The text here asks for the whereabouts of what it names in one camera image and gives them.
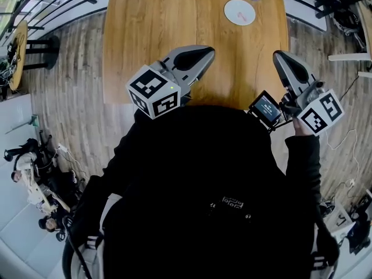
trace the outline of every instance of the small screen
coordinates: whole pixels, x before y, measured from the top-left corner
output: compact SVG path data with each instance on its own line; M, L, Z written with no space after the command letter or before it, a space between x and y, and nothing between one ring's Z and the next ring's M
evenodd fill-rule
M280 115L279 109L265 96L262 96L254 105L270 122L274 122Z

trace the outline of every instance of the black jacket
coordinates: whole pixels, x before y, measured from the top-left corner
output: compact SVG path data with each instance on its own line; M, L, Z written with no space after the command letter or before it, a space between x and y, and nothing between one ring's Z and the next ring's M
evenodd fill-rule
M308 278L314 224L330 237L317 205L319 140L286 143L284 175L268 132L244 111L187 106L156 120L137 111L104 175L87 185L74 239L96 233L107 197L116 193L123 199L104 223L106 278L225 271Z

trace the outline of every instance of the white plate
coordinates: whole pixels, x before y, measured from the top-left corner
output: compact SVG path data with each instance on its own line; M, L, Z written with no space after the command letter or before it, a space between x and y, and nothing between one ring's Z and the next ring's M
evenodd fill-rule
M236 25L246 26L256 18L256 12L251 4L244 0L230 0L225 4L225 15Z

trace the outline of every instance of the wooden floor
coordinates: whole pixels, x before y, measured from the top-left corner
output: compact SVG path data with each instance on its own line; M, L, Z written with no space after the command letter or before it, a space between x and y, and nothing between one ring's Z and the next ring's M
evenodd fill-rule
M102 39L105 14L100 13L55 31L61 40L60 55L52 70L25 71L23 87L31 93L33 112L40 117L41 128L53 135L56 147L60 142L68 147L88 176L101 175L119 143L133 123L133 105L105 105L102 94ZM332 53L356 52L351 38L332 27L322 33L302 23L288 19L291 51L303 57L320 79L342 95L357 76L358 63L329 62ZM36 63L38 55L30 55L26 63ZM338 198L345 205L357 201L372 185L372 86L371 80L359 78L342 100L346 115L329 132L335 147L348 133L357 130L355 155L360 163L359 177L353 161L355 133L332 151L326 137L321 137L322 193L331 197L339 183L356 179L349 191L341 185ZM288 150L284 138L292 135L288 125L272 135L273 153L278 166L285 170ZM60 159L63 168L71 163Z

